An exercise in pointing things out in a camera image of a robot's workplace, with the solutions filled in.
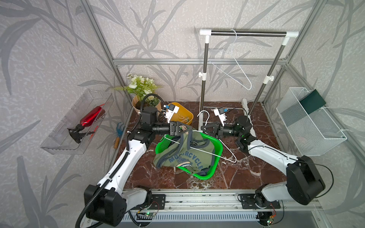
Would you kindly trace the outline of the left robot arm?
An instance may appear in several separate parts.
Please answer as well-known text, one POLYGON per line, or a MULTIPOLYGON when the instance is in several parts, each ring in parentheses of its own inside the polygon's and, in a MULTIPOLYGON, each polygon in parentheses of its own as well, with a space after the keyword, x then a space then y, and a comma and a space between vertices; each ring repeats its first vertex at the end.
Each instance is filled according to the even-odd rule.
POLYGON ((126 147, 117 162, 97 185, 89 185, 84 192, 85 207, 81 211, 76 227, 84 218, 96 221, 94 228, 107 224, 116 227, 124 215, 137 206, 149 206, 152 193, 146 187, 137 187, 123 192, 132 170, 146 153, 157 135, 181 136, 184 131, 179 121, 172 121, 179 107, 173 104, 163 106, 166 122, 158 120, 158 110, 154 106, 141 107, 139 120, 126 138, 126 147))

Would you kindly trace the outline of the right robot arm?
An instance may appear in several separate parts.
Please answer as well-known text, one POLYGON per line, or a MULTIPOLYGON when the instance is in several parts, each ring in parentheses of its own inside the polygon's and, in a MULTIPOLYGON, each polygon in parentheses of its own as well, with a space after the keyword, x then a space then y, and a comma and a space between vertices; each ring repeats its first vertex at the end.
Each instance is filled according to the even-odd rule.
POLYGON ((256 190, 253 199, 258 208, 265 209, 277 200, 294 200, 308 205, 329 192, 317 169, 319 165, 311 158, 287 154, 254 137, 248 115, 237 117, 232 124, 225 124, 227 110, 216 108, 213 112, 219 121, 201 126, 203 133, 217 139, 235 137, 235 144, 241 152, 265 161, 287 177, 286 181, 262 185, 256 190))

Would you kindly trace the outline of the beige clothespin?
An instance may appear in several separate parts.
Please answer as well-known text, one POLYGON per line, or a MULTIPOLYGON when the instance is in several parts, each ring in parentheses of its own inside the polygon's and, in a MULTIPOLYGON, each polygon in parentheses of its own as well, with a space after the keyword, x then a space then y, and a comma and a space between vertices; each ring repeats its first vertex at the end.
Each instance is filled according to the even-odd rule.
POLYGON ((191 119, 188 116, 179 115, 179 121, 182 122, 182 123, 188 123, 190 120, 191 119))

